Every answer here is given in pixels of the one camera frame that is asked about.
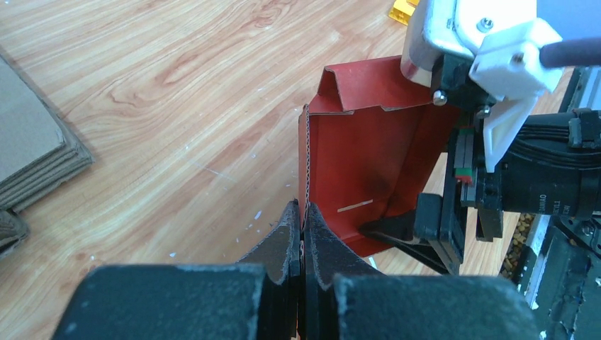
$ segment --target white plastic bracket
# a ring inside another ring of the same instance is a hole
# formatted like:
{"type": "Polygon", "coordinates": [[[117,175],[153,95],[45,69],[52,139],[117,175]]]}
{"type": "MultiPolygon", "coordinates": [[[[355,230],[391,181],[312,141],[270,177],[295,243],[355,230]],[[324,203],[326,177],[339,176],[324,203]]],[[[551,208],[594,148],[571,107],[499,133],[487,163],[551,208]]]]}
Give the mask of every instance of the white plastic bracket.
{"type": "Polygon", "coordinates": [[[473,54],[488,34],[534,20],[537,0],[456,0],[454,27],[457,37],[473,54]],[[481,21],[492,27],[483,29],[481,21]]]}
{"type": "Polygon", "coordinates": [[[538,100],[538,97],[531,97],[518,101],[502,101],[492,107],[490,117],[484,120],[482,130],[486,172],[495,172],[495,166],[505,156],[538,100]]]}

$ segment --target corrugated cardboard edge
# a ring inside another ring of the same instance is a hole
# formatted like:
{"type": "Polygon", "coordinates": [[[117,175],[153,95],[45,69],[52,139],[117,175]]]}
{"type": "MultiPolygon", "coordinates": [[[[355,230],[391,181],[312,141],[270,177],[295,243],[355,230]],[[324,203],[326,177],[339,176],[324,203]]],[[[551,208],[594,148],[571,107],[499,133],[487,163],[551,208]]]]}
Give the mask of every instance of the corrugated cardboard edge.
{"type": "Polygon", "coordinates": [[[7,195],[12,195],[16,191],[25,192],[24,188],[31,185],[34,181],[47,176],[47,173],[52,171],[56,166],[65,163],[72,157],[76,157],[78,149],[84,148],[82,141],[69,129],[67,124],[63,122],[58,116],[52,112],[45,103],[42,102],[44,108],[49,113],[50,117],[57,123],[65,137],[65,145],[61,150],[52,153],[49,157],[46,157],[42,162],[36,164],[33,168],[24,171],[14,180],[6,183],[5,186],[0,188],[0,200],[7,195]]]}
{"type": "Polygon", "coordinates": [[[19,216],[0,211],[0,259],[14,252],[29,235],[29,226],[19,216]]]}
{"type": "Polygon", "coordinates": [[[74,169],[79,169],[82,165],[90,165],[91,158],[89,153],[81,145],[76,146],[75,155],[61,164],[58,164],[49,171],[40,174],[34,182],[23,187],[21,191],[14,191],[7,195],[0,195],[0,209],[11,207],[18,202],[33,197],[40,189],[44,189],[54,183],[57,179],[62,178],[65,174],[70,173],[74,169]]]}
{"type": "Polygon", "coordinates": [[[300,228],[305,227],[309,211],[309,185],[310,185],[310,135],[309,135],[309,105],[303,107],[303,113],[298,118],[298,197],[301,198],[300,213],[302,220],[300,228]]]}
{"type": "Polygon", "coordinates": [[[91,165],[91,160],[87,159],[86,161],[83,161],[79,167],[71,170],[69,173],[64,174],[62,177],[60,177],[56,181],[52,182],[49,186],[39,190],[35,195],[24,198],[20,202],[15,203],[13,205],[12,209],[17,213],[25,210],[25,208],[34,204],[36,201],[40,200],[42,197],[46,196],[48,193],[51,193],[53,190],[58,188],[64,182],[79,175],[81,172],[83,172],[85,169],[87,169],[90,165],[91,165]]]}
{"type": "Polygon", "coordinates": [[[38,168],[37,172],[31,173],[28,178],[23,179],[20,183],[17,183],[13,188],[2,191],[0,193],[0,208],[4,207],[7,202],[19,200],[18,197],[23,195],[27,197],[30,191],[35,191],[39,188],[44,188],[51,184],[52,179],[57,174],[63,174],[65,171],[79,167],[79,163],[83,159],[92,159],[92,155],[89,150],[79,141],[69,128],[62,122],[57,116],[51,115],[56,120],[57,124],[63,130],[63,134],[67,136],[67,147],[71,148],[67,150],[70,155],[69,158],[63,159],[62,161],[54,161],[46,166],[38,168]]]}

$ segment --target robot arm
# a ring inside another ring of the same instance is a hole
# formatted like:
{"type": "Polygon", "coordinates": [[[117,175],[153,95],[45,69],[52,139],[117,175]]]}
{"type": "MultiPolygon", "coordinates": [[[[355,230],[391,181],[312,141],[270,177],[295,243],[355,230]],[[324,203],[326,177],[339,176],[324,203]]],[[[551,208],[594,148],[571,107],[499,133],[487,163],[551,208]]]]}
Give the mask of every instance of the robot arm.
{"type": "Polygon", "coordinates": [[[430,87],[435,105],[459,106],[483,119],[489,173],[538,98],[557,87],[565,66],[601,63],[598,39],[562,41],[551,25],[537,18],[537,2],[545,1],[424,0],[409,24],[403,75],[430,87]],[[586,57],[575,59],[578,55],[586,57]],[[454,67],[445,69],[445,62],[454,67]],[[451,73],[446,77],[451,86],[439,81],[441,68],[451,73]],[[465,86],[454,86],[457,75],[465,86]],[[480,92],[475,101],[474,92],[480,92]]]}

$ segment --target white scratch mark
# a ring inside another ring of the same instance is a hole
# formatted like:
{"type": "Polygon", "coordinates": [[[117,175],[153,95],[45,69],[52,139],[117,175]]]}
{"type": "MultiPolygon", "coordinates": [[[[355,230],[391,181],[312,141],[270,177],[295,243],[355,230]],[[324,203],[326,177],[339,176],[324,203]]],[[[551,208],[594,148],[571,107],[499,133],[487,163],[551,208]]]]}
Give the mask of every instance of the white scratch mark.
{"type": "Polygon", "coordinates": [[[357,204],[349,205],[348,207],[340,208],[340,209],[338,209],[338,212],[342,213],[343,211],[353,210],[353,209],[361,207],[363,205],[368,205],[369,203],[373,203],[373,199],[366,200],[365,202],[360,202],[360,203],[357,203],[357,204]]]}
{"type": "Polygon", "coordinates": [[[67,326],[67,329],[64,331],[64,333],[71,334],[73,331],[75,331],[75,329],[77,329],[77,324],[75,322],[71,322],[69,326],[67,326]]]}
{"type": "Polygon", "coordinates": [[[378,269],[378,266],[376,265],[376,261],[373,259],[373,256],[370,256],[368,259],[369,259],[369,264],[371,264],[373,269],[378,269]]]}
{"type": "Polygon", "coordinates": [[[196,264],[180,264],[179,266],[175,266],[175,268],[181,271],[202,271],[203,267],[196,264]]]}
{"type": "Polygon", "coordinates": [[[233,178],[229,177],[228,175],[225,175],[225,174],[222,174],[222,173],[220,173],[220,172],[217,172],[217,171],[215,171],[215,170],[213,170],[213,169],[210,169],[210,168],[208,168],[208,167],[206,167],[206,166],[204,166],[204,165],[201,165],[201,164],[199,164],[199,163],[197,163],[197,162],[195,162],[195,161],[191,161],[191,163],[192,163],[192,164],[194,164],[194,165],[196,165],[197,167],[199,167],[199,168],[203,169],[203,170],[206,170],[206,171],[209,171],[209,172],[211,172],[212,174],[215,174],[215,175],[217,175],[217,176],[219,176],[219,177],[223,177],[224,179],[227,179],[228,181],[236,182],[236,180],[235,180],[235,179],[233,179],[233,178]]]}

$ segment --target screw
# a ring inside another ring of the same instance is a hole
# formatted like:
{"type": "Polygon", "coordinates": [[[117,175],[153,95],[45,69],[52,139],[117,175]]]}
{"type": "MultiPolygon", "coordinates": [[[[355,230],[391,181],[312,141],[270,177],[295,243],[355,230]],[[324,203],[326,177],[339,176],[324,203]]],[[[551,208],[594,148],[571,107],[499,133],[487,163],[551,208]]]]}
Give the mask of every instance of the screw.
{"type": "Polygon", "coordinates": [[[447,101],[447,97],[443,91],[436,90],[434,92],[434,94],[432,95],[432,103],[435,106],[443,106],[444,104],[446,104],[446,101],[447,101]]]}
{"type": "Polygon", "coordinates": [[[591,236],[593,234],[593,232],[595,232],[595,228],[593,228],[592,225],[586,223],[583,226],[583,233],[584,233],[584,235],[591,236]]]}
{"type": "Polygon", "coordinates": [[[484,119],[484,118],[488,118],[488,117],[490,117],[490,106],[484,105],[476,113],[476,118],[477,119],[484,119]]]}
{"type": "Polygon", "coordinates": [[[480,20],[476,27],[480,32],[487,33],[490,29],[493,28],[493,21],[489,18],[482,18],[482,20],[480,20]]]}
{"type": "Polygon", "coordinates": [[[524,61],[524,53],[516,53],[511,57],[511,62],[514,64],[521,64],[524,61]]]}

